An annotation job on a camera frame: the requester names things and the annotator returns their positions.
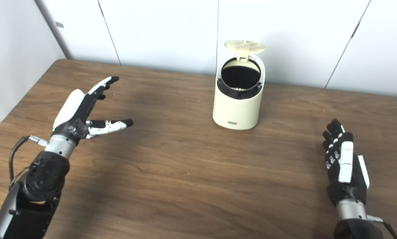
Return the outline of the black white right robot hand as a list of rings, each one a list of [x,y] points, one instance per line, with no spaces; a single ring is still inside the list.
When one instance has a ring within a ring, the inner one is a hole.
[[[370,179],[363,155],[354,152],[353,134],[338,119],[332,119],[322,135],[330,201],[337,205],[341,200],[353,199],[365,204]]]

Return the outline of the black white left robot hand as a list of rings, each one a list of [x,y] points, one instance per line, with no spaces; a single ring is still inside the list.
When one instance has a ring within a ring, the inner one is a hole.
[[[117,76],[107,77],[86,94],[80,89],[72,91],[54,121],[52,135],[62,135],[78,144],[81,139],[89,139],[131,127],[134,124],[132,119],[88,119],[96,102],[106,98],[104,91],[118,80]]]

